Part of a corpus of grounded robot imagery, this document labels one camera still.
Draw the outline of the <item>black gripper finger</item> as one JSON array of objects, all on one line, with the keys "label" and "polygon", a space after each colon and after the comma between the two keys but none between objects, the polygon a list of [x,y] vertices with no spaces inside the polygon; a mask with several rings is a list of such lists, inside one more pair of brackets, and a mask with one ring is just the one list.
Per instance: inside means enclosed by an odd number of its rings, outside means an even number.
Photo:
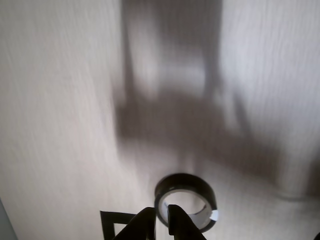
[{"label": "black gripper finger", "polygon": [[206,240],[188,214],[178,205],[167,208],[168,232],[175,240]]},{"label": "black gripper finger", "polygon": [[146,207],[113,238],[114,240],[155,240],[156,210]]}]

